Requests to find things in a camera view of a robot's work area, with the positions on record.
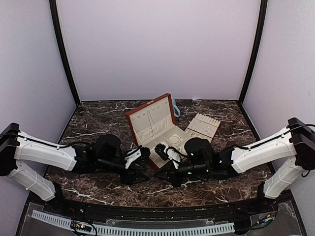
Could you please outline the red jewelry box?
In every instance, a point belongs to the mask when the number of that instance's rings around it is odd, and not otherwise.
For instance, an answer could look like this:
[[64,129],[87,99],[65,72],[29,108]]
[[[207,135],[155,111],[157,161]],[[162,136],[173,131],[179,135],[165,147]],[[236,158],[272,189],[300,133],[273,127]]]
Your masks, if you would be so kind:
[[184,145],[190,136],[176,126],[171,94],[166,93],[128,111],[126,118],[136,145],[150,149],[148,164],[153,170],[159,170],[168,162],[156,154],[157,144],[175,147],[186,154]]

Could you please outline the red jewelry display tray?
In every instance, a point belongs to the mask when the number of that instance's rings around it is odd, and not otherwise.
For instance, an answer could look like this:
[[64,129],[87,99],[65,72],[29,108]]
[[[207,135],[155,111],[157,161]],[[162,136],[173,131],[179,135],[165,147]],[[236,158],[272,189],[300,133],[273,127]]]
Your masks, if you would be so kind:
[[197,113],[185,132],[192,138],[206,139],[211,143],[220,124],[221,122],[217,119]]

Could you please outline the light blue faceted mug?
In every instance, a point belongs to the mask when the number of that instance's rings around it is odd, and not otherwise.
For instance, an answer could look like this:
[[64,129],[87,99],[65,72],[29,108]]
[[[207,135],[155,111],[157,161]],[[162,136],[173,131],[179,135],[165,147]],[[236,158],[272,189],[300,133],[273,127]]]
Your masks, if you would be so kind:
[[176,118],[179,118],[181,115],[180,109],[176,105],[175,99],[172,97],[172,106],[173,106],[173,111],[174,111],[174,116]]

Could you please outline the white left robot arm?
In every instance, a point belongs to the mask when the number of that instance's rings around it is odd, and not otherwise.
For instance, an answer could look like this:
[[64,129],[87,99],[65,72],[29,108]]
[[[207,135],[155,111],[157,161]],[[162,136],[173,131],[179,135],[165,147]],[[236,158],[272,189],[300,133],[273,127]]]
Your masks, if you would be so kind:
[[26,161],[77,174],[115,173],[122,184],[133,185],[148,181],[141,173],[141,163],[150,154],[150,149],[143,146],[123,152],[121,140],[112,134],[101,135],[94,143],[61,145],[30,136],[19,129],[19,124],[11,123],[0,134],[0,175],[50,202],[58,214],[66,214],[69,202],[64,200],[61,187],[39,175]]

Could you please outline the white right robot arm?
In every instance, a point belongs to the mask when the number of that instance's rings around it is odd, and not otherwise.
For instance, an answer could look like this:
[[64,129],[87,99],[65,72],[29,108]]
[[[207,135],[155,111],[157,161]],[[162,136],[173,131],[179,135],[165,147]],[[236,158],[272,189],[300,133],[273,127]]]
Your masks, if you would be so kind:
[[215,152],[206,139],[194,137],[185,145],[185,154],[175,147],[158,144],[156,154],[167,161],[155,172],[158,179],[174,187],[183,179],[202,181],[226,180],[236,177],[256,166],[287,158],[283,165],[258,188],[258,197],[251,203],[255,213],[262,213],[299,176],[306,177],[315,168],[315,132],[313,124],[298,118],[288,120],[288,125],[274,135],[247,146],[233,146]]

